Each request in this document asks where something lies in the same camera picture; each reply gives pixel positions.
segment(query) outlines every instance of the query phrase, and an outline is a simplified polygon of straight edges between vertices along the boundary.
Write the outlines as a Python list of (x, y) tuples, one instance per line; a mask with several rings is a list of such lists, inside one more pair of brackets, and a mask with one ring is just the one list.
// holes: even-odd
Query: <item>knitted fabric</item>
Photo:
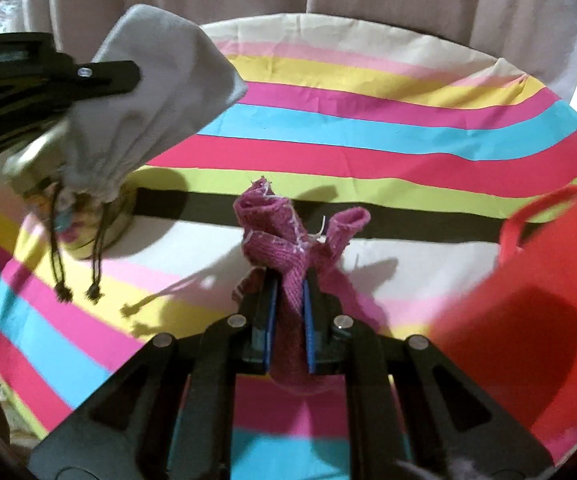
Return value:
[[(282, 275), (275, 342), (270, 365), (273, 380), (296, 394), (316, 394), (334, 384), (331, 378), (310, 375), (306, 361), (302, 314), (302, 282), (315, 268), (319, 288), (334, 294), (342, 304), (357, 302), (348, 278), (337, 268), (350, 239), (370, 220), (368, 211), (355, 207), (332, 216), (324, 241), (309, 235), (290, 199), (275, 195), (262, 178), (234, 204), (244, 228), (242, 251), (254, 267), (270, 267)], [(244, 286), (258, 286), (255, 272)]]

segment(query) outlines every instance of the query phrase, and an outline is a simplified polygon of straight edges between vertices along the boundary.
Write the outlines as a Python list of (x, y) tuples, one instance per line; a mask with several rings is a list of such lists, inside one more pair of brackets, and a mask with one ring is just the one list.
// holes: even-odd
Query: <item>blue stripe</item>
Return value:
[[(0, 280), (0, 331), (72, 409), (108, 372), (59, 334)], [(293, 438), (233, 430), (233, 480), (347, 480), (348, 441)]]
[(0, 332), (70, 408), (79, 406), (110, 376), (2, 280)]
[(557, 101), (537, 117), (494, 130), (380, 123), (237, 104), (200, 134), (417, 155), (452, 153), (468, 160), (510, 160), (542, 152), (576, 130), (577, 112), (563, 101)]

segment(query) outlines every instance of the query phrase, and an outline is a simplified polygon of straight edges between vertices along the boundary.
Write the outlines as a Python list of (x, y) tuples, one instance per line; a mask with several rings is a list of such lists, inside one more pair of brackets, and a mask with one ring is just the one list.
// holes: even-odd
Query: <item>colorful striped fabric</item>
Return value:
[[(362, 296), (349, 314), (396, 336), (426, 332), (492, 270), (504, 218), (577, 182), (577, 114), (503, 59), (317, 15), (206, 31), (249, 92), (132, 175), (136, 219), (105, 254), (97, 305), (84, 297), (89, 264), (70, 258), (75, 297), (57, 303), (43, 228), (0, 184), (0, 377), (41, 436), (156, 333), (199, 333), (236, 310), (248, 264), (232, 204), (262, 174), (311, 232), (322, 216), (369, 209), (343, 258)], [(559, 458), (577, 428), (538, 436)], [(239, 381), (233, 478), (348, 478), (344, 394)]]

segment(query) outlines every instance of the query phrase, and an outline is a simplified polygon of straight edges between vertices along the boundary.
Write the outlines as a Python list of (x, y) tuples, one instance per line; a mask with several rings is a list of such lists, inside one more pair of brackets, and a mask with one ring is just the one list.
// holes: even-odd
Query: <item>table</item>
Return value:
[[(0, 378), (40, 435), (156, 333), (199, 333), (236, 310), (249, 264), (232, 205), (262, 175), (309, 232), (349, 206), (370, 211), (343, 257), (362, 298), (347, 314), (395, 336), (428, 332), (491, 272), (511, 212), (577, 182), (577, 113), (503, 59), (314, 14), (205, 30), (248, 94), (132, 175), (136, 218), (105, 251), (97, 305), (89, 264), (70, 258), (75, 297), (57, 303), (44, 229), (0, 182)], [(244, 378), (233, 478), (348, 478), (347, 434), (342, 394)], [(559, 458), (576, 440), (571, 428), (546, 444)]]

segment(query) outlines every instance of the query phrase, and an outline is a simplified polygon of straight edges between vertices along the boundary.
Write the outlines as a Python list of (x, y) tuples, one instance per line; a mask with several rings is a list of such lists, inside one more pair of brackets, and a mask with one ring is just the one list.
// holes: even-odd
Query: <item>drawstring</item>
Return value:
[(59, 251), (59, 244), (57, 243), (57, 231), (55, 227), (55, 219), (57, 212), (57, 197), (63, 189), (62, 183), (58, 182), (53, 193), (53, 200), (50, 204), (50, 268), (53, 271), (53, 278), (56, 282), (55, 294), (60, 303), (69, 303), (73, 301), (73, 291), (66, 286), (66, 274), (64, 272), (64, 262), (62, 254)]
[(102, 251), (104, 249), (104, 235), (108, 224), (108, 210), (110, 204), (105, 203), (102, 209), (102, 220), (95, 234), (95, 241), (92, 248), (92, 283), (86, 291), (86, 297), (93, 303), (97, 303), (102, 297), (100, 282), (102, 280)]

